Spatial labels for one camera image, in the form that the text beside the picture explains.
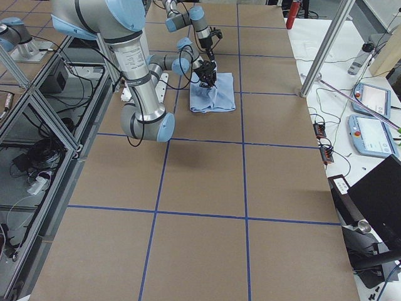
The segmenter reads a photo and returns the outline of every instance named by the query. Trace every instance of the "transparent bottle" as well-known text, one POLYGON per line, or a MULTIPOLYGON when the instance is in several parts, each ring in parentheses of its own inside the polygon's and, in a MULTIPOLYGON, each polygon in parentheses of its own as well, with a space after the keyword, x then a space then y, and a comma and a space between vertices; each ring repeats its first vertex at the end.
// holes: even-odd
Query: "transparent bottle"
POLYGON ((356 75, 374 49, 375 45, 372 42, 363 44, 361 51, 359 51, 357 57, 348 69, 348 74, 356 75))

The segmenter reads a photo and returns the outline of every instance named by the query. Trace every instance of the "tablet device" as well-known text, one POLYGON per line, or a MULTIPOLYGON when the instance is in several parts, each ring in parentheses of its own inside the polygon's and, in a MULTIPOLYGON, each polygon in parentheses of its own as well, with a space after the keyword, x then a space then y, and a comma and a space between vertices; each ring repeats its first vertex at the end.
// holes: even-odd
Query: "tablet device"
MULTIPOLYGON (((355 99, 359 100, 362 104, 368 108, 376 111, 377 113, 390 118, 391 111, 391 91, 380 87, 367 85, 366 83, 359 83, 356 85, 353 95, 355 99)), ((366 115, 370 115, 361 106, 352 103, 354 111, 366 115)))
POLYGON ((353 145, 361 155, 386 158, 395 154, 398 157, 390 130, 379 119, 351 115, 348 126, 353 145))

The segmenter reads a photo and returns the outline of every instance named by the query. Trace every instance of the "blue joint cap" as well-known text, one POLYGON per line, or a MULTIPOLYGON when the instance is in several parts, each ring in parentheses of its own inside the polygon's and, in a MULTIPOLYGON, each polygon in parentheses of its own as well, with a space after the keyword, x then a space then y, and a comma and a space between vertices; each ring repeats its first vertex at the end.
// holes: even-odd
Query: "blue joint cap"
POLYGON ((113 17, 130 31, 141 31, 145 27, 145 8, 142 0, 106 0, 113 17))
POLYGON ((4 23, 5 25, 24 25, 21 19, 17 17, 10 17, 1 20, 0 22, 4 23))
POLYGON ((177 27, 174 23, 174 21, 172 19, 166 19, 165 20, 165 25, 167 27, 167 30, 171 33, 173 33, 174 31, 177 31, 177 27))
POLYGON ((202 6, 194 6, 189 10, 189 18, 193 21, 199 21, 205 16, 202 6))
POLYGON ((150 60, 154 57, 155 55, 149 55, 147 58, 146 58, 146 64, 150 64, 150 60))
POLYGON ((184 75, 189 70, 189 62, 186 58, 176 58, 171 65, 171 70, 178 75, 184 75))
POLYGON ((175 118, 171 113, 167 113, 163 118, 162 123, 157 133, 157 142, 167 142, 171 139, 175 128, 175 118))
POLYGON ((68 36, 74 36, 75 38, 84 39, 84 40, 93 40, 97 39, 97 35, 86 31, 80 27, 77 27, 74 24, 66 22, 60 18, 57 18, 54 15, 51 15, 53 19, 53 27, 55 30, 59 31, 60 33, 64 33, 68 36))
POLYGON ((5 39, 0 38, 0 45, 6 50, 7 52, 10 52, 11 50, 14 49, 14 45, 11 44, 9 41, 5 39))
POLYGON ((191 44, 192 44, 192 42, 189 38, 182 38, 177 43, 177 49, 181 50, 183 47, 185 47, 187 45, 191 45, 191 44))

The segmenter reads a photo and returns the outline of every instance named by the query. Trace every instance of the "sticker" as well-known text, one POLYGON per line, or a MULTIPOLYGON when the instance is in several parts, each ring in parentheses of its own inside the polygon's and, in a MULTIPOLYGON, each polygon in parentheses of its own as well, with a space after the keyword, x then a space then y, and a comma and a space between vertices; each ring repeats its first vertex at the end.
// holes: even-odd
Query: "sticker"
POLYGON ((133 71, 146 64, 141 47, 125 52, 116 51, 115 56, 121 66, 121 70, 124 72, 133 71))
POLYGON ((339 177, 338 179, 334 179, 334 184, 336 184, 338 190, 341 192, 341 194, 347 194, 348 193, 348 185, 344 181, 342 177, 339 177))

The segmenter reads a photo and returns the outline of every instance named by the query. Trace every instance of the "red cylinder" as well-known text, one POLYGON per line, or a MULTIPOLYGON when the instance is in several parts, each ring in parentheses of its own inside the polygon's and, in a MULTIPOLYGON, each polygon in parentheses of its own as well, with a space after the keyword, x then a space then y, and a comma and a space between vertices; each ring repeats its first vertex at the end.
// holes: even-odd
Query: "red cylinder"
POLYGON ((291 7, 289 9, 288 17, 287 17, 287 23, 286 27, 287 29, 291 29, 294 24, 294 20, 296 18, 296 15, 298 14, 299 7, 301 6, 301 1, 300 0, 294 0, 291 3, 291 7))

